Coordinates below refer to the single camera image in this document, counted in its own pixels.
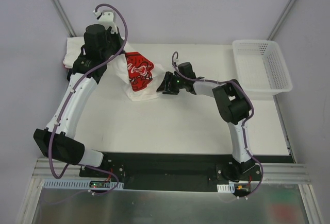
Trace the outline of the white t shirt red print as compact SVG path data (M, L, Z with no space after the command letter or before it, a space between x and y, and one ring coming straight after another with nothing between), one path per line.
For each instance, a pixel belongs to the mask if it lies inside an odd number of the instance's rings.
M124 53L113 59L108 66L121 79L122 89L133 102L148 101L159 97L157 89L165 75L164 68L129 43L125 44Z

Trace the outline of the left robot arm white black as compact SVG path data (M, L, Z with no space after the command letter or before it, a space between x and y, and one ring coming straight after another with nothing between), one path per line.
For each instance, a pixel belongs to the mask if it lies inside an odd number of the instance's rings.
M45 157L91 166L97 177L108 174L104 154L86 148L74 137L87 100L107 69L107 60L123 53L122 44L120 33L111 26L93 24L86 28L84 45L69 70L69 85L61 104L46 127L34 132L34 140Z

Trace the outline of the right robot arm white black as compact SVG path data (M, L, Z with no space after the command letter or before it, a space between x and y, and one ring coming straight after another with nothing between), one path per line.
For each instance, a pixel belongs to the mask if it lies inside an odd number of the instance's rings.
M232 79L217 82L197 77L189 62L173 64L174 72L166 72L158 93L177 95L185 89L193 95L205 95L214 98L220 117L228 124L232 140L232 156L235 164L232 174L238 180L244 180L251 173L246 162L253 160L250 151L246 123L253 116L254 109L250 99L242 90L239 82Z

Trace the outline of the folded white t shirt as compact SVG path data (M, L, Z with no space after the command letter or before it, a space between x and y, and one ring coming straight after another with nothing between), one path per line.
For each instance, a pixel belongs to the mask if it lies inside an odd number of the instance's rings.
M73 67L75 60L81 52L81 47L84 45L83 37L67 38L67 52L63 60L64 67L70 69ZM127 69L127 61L125 54L121 54L112 60L115 66L119 69Z

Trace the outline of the white plastic basket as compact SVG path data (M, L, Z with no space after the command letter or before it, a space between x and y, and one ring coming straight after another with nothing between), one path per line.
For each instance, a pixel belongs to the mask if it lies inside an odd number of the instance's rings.
M251 99L271 99L292 90L289 71L276 42L235 40L232 47L238 81Z

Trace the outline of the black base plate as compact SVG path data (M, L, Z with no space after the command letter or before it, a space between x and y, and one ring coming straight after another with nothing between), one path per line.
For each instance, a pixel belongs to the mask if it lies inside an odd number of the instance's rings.
M106 153L108 164L104 172L81 169L83 178L106 178L112 171L112 181L119 179L124 189L147 191L216 192L217 186L228 183L228 176L240 181L258 183L261 170L255 162L243 174L229 154L162 154Z

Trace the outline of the aluminium frame post left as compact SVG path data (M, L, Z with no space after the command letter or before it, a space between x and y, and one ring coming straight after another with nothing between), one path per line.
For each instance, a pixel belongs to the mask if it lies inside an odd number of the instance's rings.
M65 30L68 33L69 37L76 37L76 32L74 31L74 28L60 2L60 0L50 0L51 3L53 4L55 11L60 18Z

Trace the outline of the aluminium frame post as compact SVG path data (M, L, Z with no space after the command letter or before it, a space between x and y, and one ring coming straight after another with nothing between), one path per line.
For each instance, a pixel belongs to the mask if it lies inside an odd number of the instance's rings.
M68 33L69 37L76 37L76 32L74 31L74 28L60 2L60 0L50 0L51 3L53 4L55 11L60 18L65 30Z
M281 30L282 26L284 25L286 19L290 15L291 11L294 9L295 5L297 4L298 0L288 0L284 9L280 13L278 19L276 20L274 26L272 27L269 35L267 36L267 40L273 41L279 31Z

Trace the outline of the aluminium side rail right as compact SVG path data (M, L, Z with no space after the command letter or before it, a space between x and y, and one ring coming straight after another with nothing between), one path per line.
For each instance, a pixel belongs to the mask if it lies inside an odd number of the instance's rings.
M276 111L277 111L277 114L278 114L278 118L279 118L279 122L280 122L280 125L281 125L281 128L282 128L282 132L283 132L283 135L284 135L284 138L285 138L287 150L288 150L289 155L291 156L293 162L296 163L295 155L294 155L294 152L292 150L292 146L291 146L290 141L289 141L289 136L288 136L288 133L287 133L287 129L285 127L282 112L281 112L281 109L279 107L279 103L278 103L278 99L277 99L276 95L273 96L273 100L274 100L274 103L275 103L275 106L276 106Z

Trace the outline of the aluminium front rail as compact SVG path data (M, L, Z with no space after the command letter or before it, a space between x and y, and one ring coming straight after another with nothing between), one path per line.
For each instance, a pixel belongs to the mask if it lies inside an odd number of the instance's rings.
M240 176L241 181L249 179L252 182L261 180L267 184L311 184L311 179L307 168L303 164L292 163L262 163L263 169L259 165L245 172ZM114 163L112 171L119 178L128 179L129 177L143 176L201 176L223 180L224 166L211 162L197 162L196 164L179 162L171 164L170 162L125 162L123 164ZM96 170L81 168L77 165L70 165L64 173L63 179L105 179L106 173Z

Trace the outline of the aluminium frame post right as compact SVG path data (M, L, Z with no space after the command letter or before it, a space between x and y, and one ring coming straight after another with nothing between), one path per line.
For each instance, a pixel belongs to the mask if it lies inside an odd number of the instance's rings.
M284 25L286 19L290 15L291 11L294 9L295 5L297 4L298 0L288 0L284 9L280 13L278 19L276 20L274 26L272 27L269 35L267 36L267 40L273 41L279 31L281 30L282 26Z

